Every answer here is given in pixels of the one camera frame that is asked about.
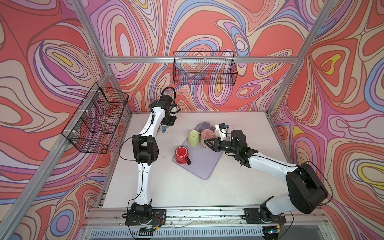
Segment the black wire basket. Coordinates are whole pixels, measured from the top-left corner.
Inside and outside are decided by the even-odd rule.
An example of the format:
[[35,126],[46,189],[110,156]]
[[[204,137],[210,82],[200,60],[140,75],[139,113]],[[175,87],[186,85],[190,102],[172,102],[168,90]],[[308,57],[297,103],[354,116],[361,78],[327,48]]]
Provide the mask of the black wire basket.
[[174,51],[175,85],[235,85],[233,51]]
[[73,129],[63,135],[80,152],[107,153],[128,97],[115,88],[99,87]]

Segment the slotted metal strip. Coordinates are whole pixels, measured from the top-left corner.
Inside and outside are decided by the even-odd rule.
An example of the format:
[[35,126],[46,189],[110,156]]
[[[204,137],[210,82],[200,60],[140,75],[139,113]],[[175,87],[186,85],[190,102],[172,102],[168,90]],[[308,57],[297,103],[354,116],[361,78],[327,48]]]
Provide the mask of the slotted metal strip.
[[[152,238],[178,238],[178,237],[256,237],[264,236],[263,227],[162,227],[153,233]],[[147,238],[139,236],[138,228],[131,228],[135,238]],[[128,228],[96,228],[90,234],[90,239],[118,239],[127,238],[131,234]]]

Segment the black mounting plate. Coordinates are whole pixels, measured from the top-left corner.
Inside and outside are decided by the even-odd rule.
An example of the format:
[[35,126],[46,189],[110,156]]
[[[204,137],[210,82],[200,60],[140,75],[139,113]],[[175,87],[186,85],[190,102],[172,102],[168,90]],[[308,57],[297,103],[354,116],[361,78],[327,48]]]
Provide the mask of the black mounting plate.
[[[247,221],[247,224],[255,223],[265,223],[260,220],[260,215],[258,212],[259,208],[248,208],[244,209],[244,215],[242,218]],[[287,220],[285,219],[284,214],[277,215],[270,223],[277,223],[279,225],[285,224]]]
[[[160,222],[159,218],[153,215],[159,216],[163,221]],[[158,224],[159,226],[161,226],[166,223],[166,217],[167,217],[166,209],[152,209],[152,221],[149,224],[154,226]],[[140,224],[140,222],[136,219],[136,217],[133,216],[133,214],[131,214],[130,209],[128,210],[127,218],[125,219],[125,225],[126,226],[144,226]]]

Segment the purple mat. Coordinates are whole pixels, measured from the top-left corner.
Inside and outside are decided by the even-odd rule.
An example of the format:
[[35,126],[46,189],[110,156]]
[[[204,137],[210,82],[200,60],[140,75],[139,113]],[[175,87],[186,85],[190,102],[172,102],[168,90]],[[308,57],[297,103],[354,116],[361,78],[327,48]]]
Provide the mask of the purple mat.
[[[199,125],[196,126],[195,130],[199,132]],[[197,147],[190,147],[188,145],[188,138],[183,142],[181,146],[184,146],[188,149],[189,159],[191,160],[191,165],[188,164],[178,164],[176,162],[175,156],[173,156],[173,162],[181,166],[188,172],[198,176],[203,180],[207,180],[215,166],[220,159],[223,152],[215,152],[211,149],[205,149],[200,146],[200,143]]]

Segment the red mug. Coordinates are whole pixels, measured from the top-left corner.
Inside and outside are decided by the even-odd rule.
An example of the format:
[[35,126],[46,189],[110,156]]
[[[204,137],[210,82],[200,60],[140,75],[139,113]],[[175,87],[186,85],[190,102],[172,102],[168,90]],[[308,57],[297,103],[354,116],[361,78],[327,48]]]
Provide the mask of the red mug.
[[191,161],[189,160],[189,157],[188,157],[188,149],[186,147],[181,146],[176,148],[175,158],[178,164],[187,163],[188,165],[191,165]]

